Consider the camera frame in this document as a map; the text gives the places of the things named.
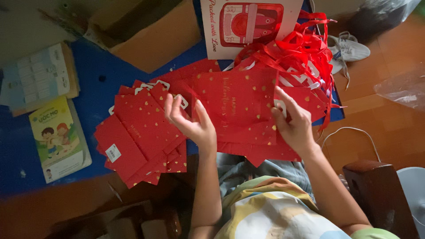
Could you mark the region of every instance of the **cardboard box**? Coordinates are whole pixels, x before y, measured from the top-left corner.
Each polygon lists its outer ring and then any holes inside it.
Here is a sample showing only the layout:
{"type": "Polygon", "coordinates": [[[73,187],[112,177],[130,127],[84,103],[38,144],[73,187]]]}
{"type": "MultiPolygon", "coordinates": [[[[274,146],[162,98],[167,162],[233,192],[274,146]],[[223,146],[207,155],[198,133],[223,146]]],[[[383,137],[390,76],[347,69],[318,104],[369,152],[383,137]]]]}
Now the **cardboard box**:
{"type": "Polygon", "coordinates": [[[121,0],[89,20],[85,37],[151,73],[201,40],[192,0],[121,0]]]}

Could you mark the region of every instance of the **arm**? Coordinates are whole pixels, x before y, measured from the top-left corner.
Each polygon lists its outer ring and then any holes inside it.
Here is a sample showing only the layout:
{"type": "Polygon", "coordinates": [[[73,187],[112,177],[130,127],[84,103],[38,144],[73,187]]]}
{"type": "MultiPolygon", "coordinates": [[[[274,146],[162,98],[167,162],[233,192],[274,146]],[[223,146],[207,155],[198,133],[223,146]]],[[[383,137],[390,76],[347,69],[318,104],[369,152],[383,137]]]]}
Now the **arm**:
{"type": "Polygon", "coordinates": [[[165,117],[199,147],[198,178],[193,202],[191,238],[213,238],[221,218],[221,197],[215,159],[217,135],[202,103],[197,100],[195,109],[200,122],[190,122],[180,112],[181,97],[173,101],[171,94],[165,102],[165,117]]]}
{"type": "Polygon", "coordinates": [[[275,92],[292,118],[287,122],[280,110],[272,108],[276,125],[286,143],[304,160],[320,214],[348,235],[371,228],[366,215],[315,143],[310,112],[301,108],[281,88],[276,87],[275,92]]]}

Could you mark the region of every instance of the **hand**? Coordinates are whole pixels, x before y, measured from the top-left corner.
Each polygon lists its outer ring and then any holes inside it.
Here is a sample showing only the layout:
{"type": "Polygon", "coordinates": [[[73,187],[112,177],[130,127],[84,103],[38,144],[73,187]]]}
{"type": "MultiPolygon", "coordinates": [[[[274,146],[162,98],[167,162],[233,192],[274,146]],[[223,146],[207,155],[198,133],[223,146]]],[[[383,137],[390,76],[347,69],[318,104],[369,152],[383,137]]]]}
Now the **hand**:
{"type": "Polygon", "coordinates": [[[292,118],[290,122],[287,122],[283,113],[279,109],[273,107],[272,114],[276,120],[276,126],[285,142],[295,150],[298,155],[303,157],[303,154],[309,152],[317,145],[313,139],[312,115],[307,110],[301,108],[295,100],[279,86],[275,87],[275,92],[285,103],[286,110],[292,118]]]}
{"type": "Polygon", "coordinates": [[[190,122],[185,119],[180,112],[181,96],[173,99],[171,94],[165,100],[165,118],[174,124],[184,135],[189,137],[198,145],[199,151],[204,153],[217,152],[217,134],[200,100],[196,101],[195,110],[200,122],[190,122]]]}

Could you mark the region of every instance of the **blue table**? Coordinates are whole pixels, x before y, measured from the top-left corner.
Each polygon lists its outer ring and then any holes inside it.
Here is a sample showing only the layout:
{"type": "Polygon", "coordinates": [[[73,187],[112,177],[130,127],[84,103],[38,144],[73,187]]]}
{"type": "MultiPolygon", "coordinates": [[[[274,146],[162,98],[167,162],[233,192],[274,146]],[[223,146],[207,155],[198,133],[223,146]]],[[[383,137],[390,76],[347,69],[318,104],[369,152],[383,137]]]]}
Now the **blue table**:
{"type": "MultiPolygon", "coordinates": [[[[200,3],[199,1],[194,3],[198,21],[202,25],[200,3]]],[[[308,10],[306,1],[304,1],[303,9],[308,10]]],[[[93,162],[90,166],[47,185],[35,147],[28,114],[13,118],[8,107],[0,105],[0,197],[110,173],[109,169],[103,167],[105,157],[96,151],[97,141],[93,137],[93,133],[95,126],[109,116],[108,109],[114,104],[113,95],[118,92],[119,86],[130,86],[135,79],[148,82],[152,78],[169,72],[170,68],[178,69],[207,57],[203,40],[160,69],[147,74],[84,39],[73,42],[70,46],[74,54],[81,87],[80,95],[74,98],[73,102],[93,162]]],[[[220,68],[224,69],[232,61],[220,60],[218,62],[220,68]]],[[[333,94],[334,98],[338,99],[337,94],[335,92],[333,94]]],[[[333,108],[331,110],[331,121],[343,118],[341,109],[333,108]]],[[[322,122],[323,119],[314,122],[313,125],[322,122]]],[[[197,152],[196,145],[190,140],[187,149],[188,154],[197,152]]]]}

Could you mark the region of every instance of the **floor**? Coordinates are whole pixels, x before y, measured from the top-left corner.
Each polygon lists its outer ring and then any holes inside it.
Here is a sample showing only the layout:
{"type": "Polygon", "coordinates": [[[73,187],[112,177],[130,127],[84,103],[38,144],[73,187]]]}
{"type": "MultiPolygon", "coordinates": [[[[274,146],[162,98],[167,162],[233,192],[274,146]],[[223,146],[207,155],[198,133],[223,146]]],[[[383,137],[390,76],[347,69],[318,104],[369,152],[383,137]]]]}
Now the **floor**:
{"type": "MultiPolygon", "coordinates": [[[[412,15],[368,44],[370,57],[349,65],[351,83],[346,91],[346,79],[341,74],[335,75],[340,99],[347,106],[346,119],[331,123],[318,143],[340,127],[356,127],[372,136],[382,162],[391,163],[396,169],[425,167],[425,112],[394,103],[374,92],[374,86],[385,79],[414,67],[424,67],[424,39],[425,20],[412,15]]],[[[341,130],[331,136],[323,151],[337,173],[342,173],[342,167],[350,162],[377,159],[368,137],[353,130],[341,130]]],[[[164,178],[158,187],[140,184],[129,191],[116,174],[109,174],[20,195],[0,201],[0,235],[11,239],[44,238],[53,223],[120,205],[109,185],[128,203],[147,197],[159,200],[177,184],[164,178]]]]}
{"type": "MultiPolygon", "coordinates": [[[[318,143],[321,145],[324,137],[341,127],[355,127],[371,135],[382,162],[393,164],[396,169],[425,167],[425,112],[387,100],[374,91],[376,84],[414,68],[425,74],[424,39],[425,18],[411,15],[367,44],[371,50],[368,58],[349,64],[351,80],[346,91],[347,79],[336,74],[342,105],[347,106],[346,118],[331,123],[318,143]]],[[[330,136],[323,152],[339,174],[344,165],[356,160],[377,160],[368,137],[351,129],[330,136]]]]}

